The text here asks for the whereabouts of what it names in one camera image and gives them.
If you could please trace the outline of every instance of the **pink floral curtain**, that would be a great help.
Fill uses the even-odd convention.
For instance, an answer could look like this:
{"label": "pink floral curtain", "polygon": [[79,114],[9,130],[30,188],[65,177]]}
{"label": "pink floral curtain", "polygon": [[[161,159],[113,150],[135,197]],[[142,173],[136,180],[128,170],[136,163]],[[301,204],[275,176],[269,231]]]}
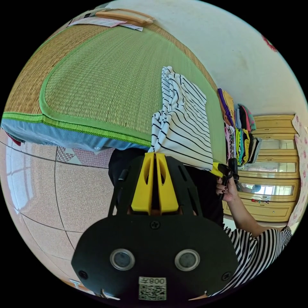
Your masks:
{"label": "pink floral curtain", "polygon": [[297,114],[295,114],[292,124],[297,131],[297,134],[295,134],[295,142],[299,156],[301,184],[299,199],[290,216],[288,226],[292,226],[298,222],[298,219],[308,202],[308,134]]}

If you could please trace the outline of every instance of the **person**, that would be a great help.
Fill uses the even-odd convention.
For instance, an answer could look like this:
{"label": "person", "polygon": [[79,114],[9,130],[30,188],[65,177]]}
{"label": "person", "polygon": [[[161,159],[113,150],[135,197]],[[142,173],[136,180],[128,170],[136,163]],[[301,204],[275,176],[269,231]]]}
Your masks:
{"label": "person", "polygon": [[[128,167],[130,161],[145,153],[145,150],[136,148],[114,150],[109,161],[108,172],[113,186],[116,185],[122,170]],[[197,187],[203,216],[224,229],[234,246],[238,259],[238,267],[233,277],[222,290],[210,295],[214,296],[236,288],[264,271],[275,261],[290,241],[291,229],[288,226],[276,228],[258,224],[239,197],[233,177],[224,186],[221,178],[217,178],[208,171],[189,166],[185,166],[185,168]],[[235,230],[224,225],[222,201],[218,199],[218,195],[221,193],[224,193],[223,200],[227,202],[231,211],[236,226]],[[151,215],[160,215],[160,213],[157,210],[152,210]],[[207,297],[206,291],[204,294],[200,294],[200,297],[192,300],[205,297]]]}

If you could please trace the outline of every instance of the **black pants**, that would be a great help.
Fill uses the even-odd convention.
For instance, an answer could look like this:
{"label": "black pants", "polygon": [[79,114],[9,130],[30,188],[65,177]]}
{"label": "black pants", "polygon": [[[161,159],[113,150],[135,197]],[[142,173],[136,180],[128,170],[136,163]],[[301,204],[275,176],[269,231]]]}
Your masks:
{"label": "black pants", "polygon": [[[129,166],[131,160],[138,156],[143,156],[145,153],[145,150],[135,148],[124,151],[114,150],[109,161],[108,172],[113,186],[116,185],[122,170]],[[194,167],[185,166],[185,168],[197,187],[203,216],[223,228],[224,213],[222,201],[219,201],[216,195],[216,176],[208,171]]]}

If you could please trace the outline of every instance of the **sticker label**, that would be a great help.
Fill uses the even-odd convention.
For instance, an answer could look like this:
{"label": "sticker label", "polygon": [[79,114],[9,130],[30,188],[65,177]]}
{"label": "sticker label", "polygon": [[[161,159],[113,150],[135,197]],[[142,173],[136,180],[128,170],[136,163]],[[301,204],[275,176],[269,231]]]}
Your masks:
{"label": "sticker label", "polygon": [[166,278],[139,277],[139,299],[165,301],[167,299]]}

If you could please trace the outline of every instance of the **yellow bracket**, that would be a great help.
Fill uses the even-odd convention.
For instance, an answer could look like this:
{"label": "yellow bracket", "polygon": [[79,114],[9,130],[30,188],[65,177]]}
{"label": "yellow bracket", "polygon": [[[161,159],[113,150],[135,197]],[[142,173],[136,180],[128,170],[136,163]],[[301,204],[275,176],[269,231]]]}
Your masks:
{"label": "yellow bracket", "polygon": [[132,210],[135,212],[147,212],[149,215],[151,214],[154,158],[155,153],[145,153],[132,201]]}
{"label": "yellow bracket", "polygon": [[179,205],[177,203],[171,176],[166,162],[166,157],[164,154],[156,154],[156,165],[160,214],[176,212],[179,208]]}
{"label": "yellow bracket", "polygon": [[219,163],[215,163],[215,162],[213,163],[213,169],[212,169],[211,173],[222,178],[223,173],[218,170],[218,165],[219,165]]}
{"label": "yellow bracket", "polygon": [[[179,205],[177,203],[174,187],[168,170],[166,157],[162,153],[156,153],[156,155],[155,153],[145,154],[132,201],[132,210],[134,212],[145,212],[149,215],[151,214],[155,158],[160,214],[176,212]],[[222,178],[223,174],[218,170],[218,165],[219,163],[213,163],[211,173]]]}

